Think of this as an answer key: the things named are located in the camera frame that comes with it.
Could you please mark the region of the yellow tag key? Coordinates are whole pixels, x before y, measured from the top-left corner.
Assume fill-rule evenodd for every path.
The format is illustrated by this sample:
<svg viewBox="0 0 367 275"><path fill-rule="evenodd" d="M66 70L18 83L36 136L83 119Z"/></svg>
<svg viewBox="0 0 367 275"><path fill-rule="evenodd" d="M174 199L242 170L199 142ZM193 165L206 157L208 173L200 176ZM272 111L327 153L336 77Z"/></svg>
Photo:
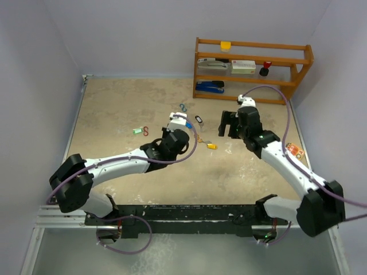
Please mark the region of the yellow tag key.
<svg viewBox="0 0 367 275"><path fill-rule="evenodd" d="M216 144L213 144L212 142L210 141L204 141L204 143L206 144L206 147L208 149L211 149L211 150L216 150L218 149L218 146Z"/></svg>

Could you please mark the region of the red S carabiner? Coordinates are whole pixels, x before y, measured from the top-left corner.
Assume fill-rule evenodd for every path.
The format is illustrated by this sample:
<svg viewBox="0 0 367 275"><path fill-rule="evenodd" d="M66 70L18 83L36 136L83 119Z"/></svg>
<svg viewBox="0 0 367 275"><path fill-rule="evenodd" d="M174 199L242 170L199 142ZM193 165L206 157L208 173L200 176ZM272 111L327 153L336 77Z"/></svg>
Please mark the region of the red S carabiner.
<svg viewBox="0 0 367 275"><path fill-rule="evenodd" d="M148 136L149 135L149 128L147 126L143 127L143 136Z"/></svg>

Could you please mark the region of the green tag key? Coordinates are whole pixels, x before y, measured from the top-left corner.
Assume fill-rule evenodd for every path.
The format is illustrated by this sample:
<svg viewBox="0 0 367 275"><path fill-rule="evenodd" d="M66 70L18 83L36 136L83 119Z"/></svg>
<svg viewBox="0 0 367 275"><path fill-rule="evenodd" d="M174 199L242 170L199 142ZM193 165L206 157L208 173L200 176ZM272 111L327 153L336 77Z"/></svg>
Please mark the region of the green tag key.
<svg viewBox="0 0 367 275"><path fill-rule="evenodd" d="M140 134L140 133L143 133L143 128L142 127L133 129L133 134L134 135L137 135L137 134Z"/></svg>

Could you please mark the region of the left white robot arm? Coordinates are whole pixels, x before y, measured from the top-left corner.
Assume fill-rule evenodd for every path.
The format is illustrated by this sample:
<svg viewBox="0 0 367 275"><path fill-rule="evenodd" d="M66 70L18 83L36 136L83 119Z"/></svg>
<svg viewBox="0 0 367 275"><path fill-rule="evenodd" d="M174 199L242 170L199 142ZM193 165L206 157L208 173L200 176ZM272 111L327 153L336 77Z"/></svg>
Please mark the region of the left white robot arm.
<svg viewBox="0 0 367 275"><path fill-rule="evenodd" d="M99 194L93 188L106 181L130 174L143 174L167 167L187 151L189 135L177 129L160 139L144 144L129 153L101 159L69 156L51 176L49 183L56 193L62 213L83 210L111 225L118 218L118 208L111 195Z"/></svg>

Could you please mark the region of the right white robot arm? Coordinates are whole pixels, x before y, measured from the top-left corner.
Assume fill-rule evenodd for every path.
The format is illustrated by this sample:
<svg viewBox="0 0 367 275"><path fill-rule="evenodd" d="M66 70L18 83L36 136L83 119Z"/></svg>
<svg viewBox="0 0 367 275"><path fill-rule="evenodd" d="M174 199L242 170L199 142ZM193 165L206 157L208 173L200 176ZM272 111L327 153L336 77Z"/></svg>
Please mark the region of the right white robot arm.
<svg viewBox="0 0 367 275"><path fill-rule="evenodd" d="M255 107L241 107L236 112L223 111L219 136L241 139L247 150L273 167L295 190L300 200L293 201L270 195L259 200L255 218L268 224L274 218L297 223L310 237L345 221L343 188L337 181L327 182L285 151L280 138L270 130L264 130Z"/></svg>

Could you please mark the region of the black tag key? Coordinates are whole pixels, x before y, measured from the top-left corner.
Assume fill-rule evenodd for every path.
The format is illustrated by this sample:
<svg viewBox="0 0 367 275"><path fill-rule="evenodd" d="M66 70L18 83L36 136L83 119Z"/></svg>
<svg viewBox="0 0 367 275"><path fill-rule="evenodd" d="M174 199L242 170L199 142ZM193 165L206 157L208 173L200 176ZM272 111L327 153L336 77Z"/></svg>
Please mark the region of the black tag key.
<svg viewBox="0 0 367 275"><path fill-rule="evenodd" d="M198 123L198 125L200 127L200 131L202 132L203 131L203 127L204 127L204 121L203 121L203 119L199 115L196 115L195 116L195 120L196 120L196 122Z"/></svg>

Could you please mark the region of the blue stapler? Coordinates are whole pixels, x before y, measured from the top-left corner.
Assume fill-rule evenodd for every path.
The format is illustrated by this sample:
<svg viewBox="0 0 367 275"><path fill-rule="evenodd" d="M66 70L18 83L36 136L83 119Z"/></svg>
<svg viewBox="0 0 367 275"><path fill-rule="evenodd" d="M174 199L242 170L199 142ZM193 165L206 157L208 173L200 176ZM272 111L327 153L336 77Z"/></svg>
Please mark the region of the blue stapler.
<svg viewBox="0 0 367 275"><path fill-rule="evenodd" d="M198 81L196 83L195 90L201 92L210 93L224 93L224 82L223 81Z"/></svg>

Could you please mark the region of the blue S carabiner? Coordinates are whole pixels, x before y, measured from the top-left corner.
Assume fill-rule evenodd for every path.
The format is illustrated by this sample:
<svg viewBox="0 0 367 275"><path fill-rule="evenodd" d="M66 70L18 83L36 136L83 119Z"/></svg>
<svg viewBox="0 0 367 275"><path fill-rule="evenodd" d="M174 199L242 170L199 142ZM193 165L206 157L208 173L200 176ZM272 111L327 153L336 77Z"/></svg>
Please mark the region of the blue S carabiner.
<svg viewBox="0 0 367 275"><path fill-rule="evenodd" d="M180 107L180 109L181 109L182 112L186 112L187 111L187 109L186 109L186 107L185 107L184 104L180 104L179 107Z"/></svg>

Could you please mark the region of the orange card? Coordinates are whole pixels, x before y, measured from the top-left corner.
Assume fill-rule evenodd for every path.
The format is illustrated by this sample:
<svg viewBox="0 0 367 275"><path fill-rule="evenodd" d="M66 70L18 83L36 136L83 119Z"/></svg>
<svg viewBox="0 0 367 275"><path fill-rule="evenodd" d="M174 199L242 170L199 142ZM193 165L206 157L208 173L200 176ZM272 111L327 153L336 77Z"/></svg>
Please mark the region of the orange card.
<svg viewBox="0 0 367 275"><path fill-rule="evenodd" d="M305 155L304 150L294 143L287 143L286 148L299 160L301 160Z"/></svg>

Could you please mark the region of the white cardboard box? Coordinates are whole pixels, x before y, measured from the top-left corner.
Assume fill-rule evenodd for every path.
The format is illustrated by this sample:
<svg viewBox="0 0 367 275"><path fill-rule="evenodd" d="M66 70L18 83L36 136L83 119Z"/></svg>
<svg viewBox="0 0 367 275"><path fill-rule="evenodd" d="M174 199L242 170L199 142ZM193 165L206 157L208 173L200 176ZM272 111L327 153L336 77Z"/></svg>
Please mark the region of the white cardboard box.
<svg viewBox="0 0 367 275"><path fill-rule="evenodd" d="M252 60L232 60L231 73L232 74L254 74L256 70L256 63Z"/></svg>

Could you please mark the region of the wooden shelf rack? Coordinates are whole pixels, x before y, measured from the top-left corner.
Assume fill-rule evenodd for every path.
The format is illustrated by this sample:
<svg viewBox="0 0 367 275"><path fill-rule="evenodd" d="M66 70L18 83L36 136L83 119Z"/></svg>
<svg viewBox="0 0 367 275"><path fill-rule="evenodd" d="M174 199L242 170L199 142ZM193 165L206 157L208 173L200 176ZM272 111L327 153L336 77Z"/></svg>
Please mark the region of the wooden shelf rack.
<svg viewBox="0 0 367 275"><path fill-rule="evenodd" d="M279 88L284 97L259 96L256 101L284 104L293 97L313 63L311 45L196 38L193 97L235 100L228 84L245 83Z"/></svg>

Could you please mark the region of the grey stapler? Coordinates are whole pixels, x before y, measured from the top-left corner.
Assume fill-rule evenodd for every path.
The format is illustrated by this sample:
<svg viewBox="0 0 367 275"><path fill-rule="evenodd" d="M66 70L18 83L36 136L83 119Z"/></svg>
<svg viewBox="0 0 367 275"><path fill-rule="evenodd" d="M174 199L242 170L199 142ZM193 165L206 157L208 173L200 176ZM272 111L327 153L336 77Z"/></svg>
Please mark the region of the grey stapler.
<svg viewBox="0 0 367 275"><path fill-rule="evenodd" d="M213 69L213 70L227 70L229 68L228 62L222 62L215 58L199 58L197 61L197 68L200 69Z"/></svg>

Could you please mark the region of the yellow box on shelf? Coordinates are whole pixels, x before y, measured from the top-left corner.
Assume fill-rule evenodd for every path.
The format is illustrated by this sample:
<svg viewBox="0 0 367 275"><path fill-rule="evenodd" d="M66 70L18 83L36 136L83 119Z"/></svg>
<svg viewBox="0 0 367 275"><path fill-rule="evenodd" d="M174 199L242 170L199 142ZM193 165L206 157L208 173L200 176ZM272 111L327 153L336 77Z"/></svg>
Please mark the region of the yellow box on shelf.
<svg viewBox="0 0 367 275"><path fill-rule="evenodd" d="M220 51L221 52L230 52L231 50L231 42L230 41L221 41L220 42Z"/></svg>

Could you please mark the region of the black base frame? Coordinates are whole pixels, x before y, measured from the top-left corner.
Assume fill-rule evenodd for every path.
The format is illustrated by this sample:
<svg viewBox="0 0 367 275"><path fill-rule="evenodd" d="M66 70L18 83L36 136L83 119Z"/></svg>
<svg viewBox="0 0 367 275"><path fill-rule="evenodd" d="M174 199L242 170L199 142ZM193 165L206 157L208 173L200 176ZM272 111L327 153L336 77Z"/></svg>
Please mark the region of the black base frame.
<svg viewBox="0 0 367 275"><path fill-rule="evenodd" d="M269 217L258 205L119 205L115 218L126 217L121 222L105 221L87 214L88 226L121 225L121 238L137 238L148 234L231 234L252 236L256 227L273 229L286 225L283 219Z"/></svg>

